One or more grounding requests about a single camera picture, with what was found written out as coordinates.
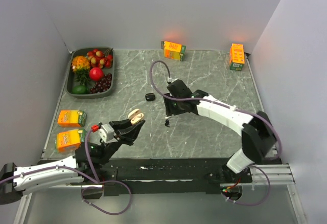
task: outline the orange juice box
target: orange juice box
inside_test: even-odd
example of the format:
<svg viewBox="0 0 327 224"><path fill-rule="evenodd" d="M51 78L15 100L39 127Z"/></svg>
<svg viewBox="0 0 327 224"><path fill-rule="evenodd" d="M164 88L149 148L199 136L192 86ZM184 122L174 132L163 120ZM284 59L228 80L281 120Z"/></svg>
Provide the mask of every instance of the orange juice box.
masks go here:
<svg viewBox="0 0 327 224"><path fill-rule="evenodd" d="M242 44L233 43L229 51L229 69L241 71L245 65L244 48Z"/></svg>
<svg viewBox="0 0 327 224"><path fill-rule="evenodd" d="M56 152L65 153L76 150L85 141L84 128L73 129L57 134Z"/></svg>
<svg viewBox="0 0 327 224"><path fill-rule="evenodd" d="M59 114L58 124L61 127L83 127L86 113L83 110L62 110Z"/></svg>
<svg viewBox="0 0 327 224"><path fill-rule="evenodd" d="M184 61L186 46L169 41L162 41L161 49L163 49L165 58Z"/></svg>

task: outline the gray wall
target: gray wall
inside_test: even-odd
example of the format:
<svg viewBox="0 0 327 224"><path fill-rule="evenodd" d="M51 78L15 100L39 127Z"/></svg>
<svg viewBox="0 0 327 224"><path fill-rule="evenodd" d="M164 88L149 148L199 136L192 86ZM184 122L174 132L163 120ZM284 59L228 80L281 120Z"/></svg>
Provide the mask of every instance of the gray wall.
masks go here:
<svg viewBox="0 0 327 224"><path fill-rule="evenodd" d="M252 52L280 0L42 0L70 50L107 45L159 49L160 41L188 49Z"/></svg>
<svg viewBox="0 0 327 224"><path fill-rule="evenodd" d="M68 51L40 0L0 0L0 168L39 159ZM12 223L19 203L0 206Z"/></svg>
<svg viewBox="0 0 327 224"><path fill-rule="evenodd" d="M281 0L250 61L309 223L326 223L327 0Z"/></svg>

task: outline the green label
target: green label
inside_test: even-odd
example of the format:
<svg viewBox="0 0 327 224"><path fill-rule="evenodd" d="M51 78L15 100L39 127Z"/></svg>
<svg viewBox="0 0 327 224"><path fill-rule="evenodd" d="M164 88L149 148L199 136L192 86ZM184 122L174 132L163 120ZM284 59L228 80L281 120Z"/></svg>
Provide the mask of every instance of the green label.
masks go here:
<svg viewBox="0 0 327 224"><path fill-rule="evenodd" d="M180 52L181 52L182 54L184 54L184 53L185 53L185 50L186 50L186 46L185 46L185 45L182 45L182 49L180 50Z"/></svg>
<svg viewBox="0 0 327 224"><path fill-rule="evenodd" d="M79 110L78 112L82 113L82 114L78 115L78 121L77 122L81 127L84 127L85 121L86 121L86 113L83 110Z"/></svg>
<svg viewBox="0 0 327 224"><path fill-rule="evenodd" d="M81 130L82 130L82 132L79 134L80 135L80 142L83 143L83 142L85 142L86 130L84 128L82 128L82 129L79 129L78 132L81 131Z"/></svg>
<svg viewBox="0 0 327 224"><path fill-rule="evenodd" d="M231 63L229 66L229 69L232 71L241 71L243 68L243 64L235 64L235 63Z"/></svg>

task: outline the marble tabletop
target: marble tabletop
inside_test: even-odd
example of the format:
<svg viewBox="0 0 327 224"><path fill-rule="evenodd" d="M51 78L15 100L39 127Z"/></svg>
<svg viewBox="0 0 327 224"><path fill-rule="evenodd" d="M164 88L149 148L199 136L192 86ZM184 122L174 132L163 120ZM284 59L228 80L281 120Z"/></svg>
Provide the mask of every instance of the marble tabletop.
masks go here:
<svg viewBox="0 0 327 224"><path fill-rule="evenodd" d="M165 127L164 100L151 87L149 69L152 60L164 60L172 78L182 79L192 91L201 89L227 104L256 112L260 110L260 102L247 64L241 72L230 71L226 66L228 53L221 51L186 51L183 62L165 59L162 50L115 50L114 54L115 90L110 96L82 100L63 91L43 159L58 160L69 155L55 152L57 133L69 130L57 124L62 109L84 110L88 130L99 122L126 119L130 111L140 108L146 122L134 145L121 146L115 158L225 158L241 147L241 138L234 131L194 114L172 117L170 127ZM154 80L165 93L166 77L166 69L158 64ZM145 94L151 92L156 99L148 102ZM96 133L90 137L94 143L99 143L99 139Z"/></svg>

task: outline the gray tray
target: gray tray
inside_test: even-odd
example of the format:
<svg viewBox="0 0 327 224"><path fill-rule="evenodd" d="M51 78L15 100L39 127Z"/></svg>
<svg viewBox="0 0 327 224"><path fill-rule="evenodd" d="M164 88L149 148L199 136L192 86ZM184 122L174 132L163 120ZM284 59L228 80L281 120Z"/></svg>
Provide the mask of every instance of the gray tray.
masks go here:
<svg viewBox="0 0 327 224"><path fill-rule="evenodd" d="M111 68L103 68L103 72L105 74L111 73L112 74L112 80L111 80L111 86L110 88L102 93L97 93L97 94L86 94L86 95L76 95L76 94L72 94L72 89L74 86L79 85L78 82L75 81L75 74L72 71L72 60L76 57L76 56L86 56L87 52L92 51L93 49L99 49L102 52L105 52L106 50L110 49L107 47L94 47L94 48L83 48L83 49L78 49L76 51L73 52L72 57L69 61L69 73L68 76L66 78L66 91L68 94L70 94L71 96L74 96L75 98L78 99L94 99L94 98L102 98L102 97L106 97L108 95L110 95L114 89L114 81L113 81L113 76L114 76L114 66L115 66L115 58L114 58L114 52L113 49L111 49L111 54L112 54L112 67ZM88 88L91 88L95 85L95 82L93 80L91 80L90 84L88 85Z"/></svg>

